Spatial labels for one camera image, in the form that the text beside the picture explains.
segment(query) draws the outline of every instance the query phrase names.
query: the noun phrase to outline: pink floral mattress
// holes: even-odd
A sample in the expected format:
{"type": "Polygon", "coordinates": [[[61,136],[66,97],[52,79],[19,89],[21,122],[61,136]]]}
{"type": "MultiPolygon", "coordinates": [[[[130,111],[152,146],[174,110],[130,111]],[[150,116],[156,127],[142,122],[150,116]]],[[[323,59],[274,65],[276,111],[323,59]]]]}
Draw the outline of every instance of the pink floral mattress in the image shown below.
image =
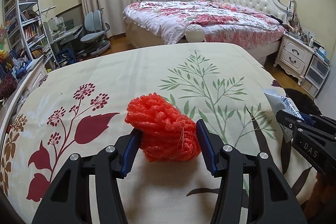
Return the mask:
{"type": "Polygon", "coordinates": [[[124,10],[135,22],[165,44],[177,43],[191,24],[204,27],[207,42],[226,42],[251,49],[279,40],[285,29],[279,22],[252,9],[196,0],[190,2],[137,2],[124,10]]]}

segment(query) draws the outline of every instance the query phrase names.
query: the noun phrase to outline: drawer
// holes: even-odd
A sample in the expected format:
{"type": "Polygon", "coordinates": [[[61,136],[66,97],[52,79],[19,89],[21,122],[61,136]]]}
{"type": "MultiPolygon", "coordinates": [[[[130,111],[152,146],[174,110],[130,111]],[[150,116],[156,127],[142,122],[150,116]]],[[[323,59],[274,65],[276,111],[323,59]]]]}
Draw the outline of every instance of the drawer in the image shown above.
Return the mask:
{"type": "Polygon", "coordinates": [[[280,61],[285,63],[287,66],[289,66],[291,69],[293,69],[293,71],[295,71],[299,75],[302,73],[303,69],[305,68],[305,63],[303,63],[295,55],[285,50],[282,51],[281,53],[280,61]]]}
{"type": "Polygon", "coordinates": [[[297,43],[287,39],[285,50],[306,63],[309,53],[305,48],[300,47],[297,43]]]}

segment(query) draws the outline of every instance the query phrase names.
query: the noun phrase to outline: bookshelf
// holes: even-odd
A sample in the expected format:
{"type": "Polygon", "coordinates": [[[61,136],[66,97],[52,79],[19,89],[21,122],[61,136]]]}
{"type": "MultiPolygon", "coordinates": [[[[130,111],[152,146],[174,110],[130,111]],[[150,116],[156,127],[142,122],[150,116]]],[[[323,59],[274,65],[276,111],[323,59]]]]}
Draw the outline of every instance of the bookshelf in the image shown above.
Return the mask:
{"type": "Polygon", "coordinates": [[[36,51],[40,49],[45,68],[53,69],[56,58],[45,35],[38,0],[3,0],[2,9],[9,48],[16,52],[24,49],[30,60],[41,56],[36,51]]]}

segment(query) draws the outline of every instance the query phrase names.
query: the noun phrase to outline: chair seat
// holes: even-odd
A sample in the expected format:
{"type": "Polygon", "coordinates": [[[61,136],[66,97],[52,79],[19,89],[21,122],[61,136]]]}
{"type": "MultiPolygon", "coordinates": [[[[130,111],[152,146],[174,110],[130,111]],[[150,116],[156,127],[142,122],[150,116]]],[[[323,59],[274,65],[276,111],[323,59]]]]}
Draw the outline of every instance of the chair seat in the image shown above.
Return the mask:
{"type": "Polygon", "coordinates": [[[104,31],[101,32],[95,32],[95,33],[89,33],[81,38],[81,42],[83,43],[89,43],[95,41],[98,37],[102,36],[104,34],[104,31]]]}

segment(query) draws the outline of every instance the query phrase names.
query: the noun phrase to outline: drawer handle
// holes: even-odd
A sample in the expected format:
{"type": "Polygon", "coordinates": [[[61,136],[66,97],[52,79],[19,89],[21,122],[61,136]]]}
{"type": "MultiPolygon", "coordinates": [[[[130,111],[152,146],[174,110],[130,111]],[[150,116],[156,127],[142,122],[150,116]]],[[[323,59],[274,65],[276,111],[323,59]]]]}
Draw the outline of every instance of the drawer handle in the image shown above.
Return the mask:
{"type": "Polygon", "coordinates": [[[292,49],[292,52],[296,52],[297,55],[300,55],[299,52],[297,50],[295,50],[295,49],[292,49]]]}
{"type": "Polygon", "coordinates": [[[296,63],[296,60],[292,61],[291,57],[289,57],[289,60],[290,60],[292,63],[296,63]]]}

